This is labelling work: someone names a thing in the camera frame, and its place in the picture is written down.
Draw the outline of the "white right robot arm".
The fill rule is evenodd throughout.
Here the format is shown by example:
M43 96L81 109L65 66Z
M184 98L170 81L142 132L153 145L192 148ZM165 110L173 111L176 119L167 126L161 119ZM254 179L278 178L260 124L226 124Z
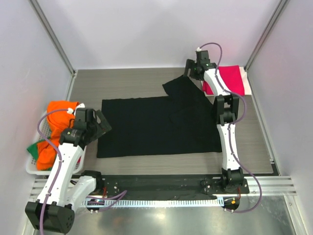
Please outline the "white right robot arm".
M212 63L207 50L196 49L196 60L186 60L184 75L206 82L213 95L213 120L217 125L222 146L221 179L213 183L220 191L237 193L244 184L243 169L240 166L235 138L240 96L232 92L223 81L218 63Z

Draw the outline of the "black t-shirt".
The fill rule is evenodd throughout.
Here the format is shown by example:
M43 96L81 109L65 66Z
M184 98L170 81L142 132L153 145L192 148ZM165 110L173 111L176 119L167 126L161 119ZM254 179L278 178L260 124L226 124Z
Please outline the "black t-shirt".
M166 96L102 100L112 130L98 139L98 158L222 151L213 105L191 79L163 89Z

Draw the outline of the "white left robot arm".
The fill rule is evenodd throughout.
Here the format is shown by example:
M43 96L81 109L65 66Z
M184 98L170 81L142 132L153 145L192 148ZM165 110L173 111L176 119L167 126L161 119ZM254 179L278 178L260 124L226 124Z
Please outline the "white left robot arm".
M28 202L25 207L32 226L42 235L45 232L67 234L73 226L77 210L87 196L90 193L100 195L103 192L104 181L98 171L84 171L73 188L69 189L68 186L85 147L112 129L101 110L83 106L47 112L41 120L55 112L73 115L73 126L62 131L58 146L40 129L37 130L56 150L56 160L37 200Z

